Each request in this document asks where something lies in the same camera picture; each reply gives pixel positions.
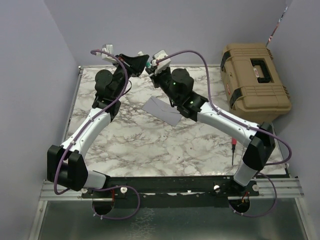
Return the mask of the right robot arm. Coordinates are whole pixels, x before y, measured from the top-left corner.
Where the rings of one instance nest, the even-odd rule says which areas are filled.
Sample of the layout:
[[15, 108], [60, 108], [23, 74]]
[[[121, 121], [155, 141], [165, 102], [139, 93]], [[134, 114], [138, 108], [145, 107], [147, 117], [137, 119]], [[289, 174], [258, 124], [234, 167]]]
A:
[[147, 68], [155, 88], [161, 88], [171, 104], [187, 119], [212, 126], [236, 139], [246, 151], [230, 182], [229, 189], [240, 196], [248, 189], [251, 179], [266, 165], [275, 149], [272, 126], [243, 120], [227, 111], [212, 107], [209, 100], [193, 90], [194, 79], [185, 68], [171, 70], [166, 67], [156, 73], [154, 67]]

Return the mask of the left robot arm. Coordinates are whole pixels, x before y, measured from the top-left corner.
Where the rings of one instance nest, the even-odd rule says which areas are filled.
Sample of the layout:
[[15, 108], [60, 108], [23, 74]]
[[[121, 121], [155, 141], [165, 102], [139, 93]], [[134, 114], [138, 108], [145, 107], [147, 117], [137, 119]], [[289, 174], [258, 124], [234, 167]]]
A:
[[80, 191], [93, 189], [97, 196], [106, 197], [111, 190], [108, 176], [87, 169], [85, 156], [101, 133], [118, 114], [130, 77], [138, 77], [144, 71], [149, 55], [139, 53], [135, 57], [124, 54], [112, 55], [103, 50], [93, 50], [92, 54], [103, 54], [116, 69], [103, 69], [95, 75], [95, 97], [88, 116], [80, 127], [60, 145], [52, 145], [47, 151], [47, 179], [53, 183], [54, 192], [58, 186], [66, 190]]

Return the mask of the green white glue stick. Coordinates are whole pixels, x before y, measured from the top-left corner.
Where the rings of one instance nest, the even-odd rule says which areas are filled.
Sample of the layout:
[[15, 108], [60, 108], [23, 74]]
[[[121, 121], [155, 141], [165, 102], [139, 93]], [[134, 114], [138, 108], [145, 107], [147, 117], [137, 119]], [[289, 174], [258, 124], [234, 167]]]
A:
[[151, 62], [147, 62], [147, 63], [145, 64], [145, 66], [146, 66], [146, 68], [148, 68], [148, 69], [150, 69], [150, 68], [153, 67], [153, 65], [152, 65]]

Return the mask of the grey envelope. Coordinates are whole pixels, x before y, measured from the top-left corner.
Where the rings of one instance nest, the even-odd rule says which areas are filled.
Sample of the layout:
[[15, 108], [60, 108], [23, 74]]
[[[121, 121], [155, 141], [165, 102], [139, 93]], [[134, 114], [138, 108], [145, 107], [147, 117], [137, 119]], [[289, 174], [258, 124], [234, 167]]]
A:
[[175, 127], [182, 118], [176, 108], [170, 104], [151, 96], [142, 107], [142, 110], [156, 117], [157, 119]]

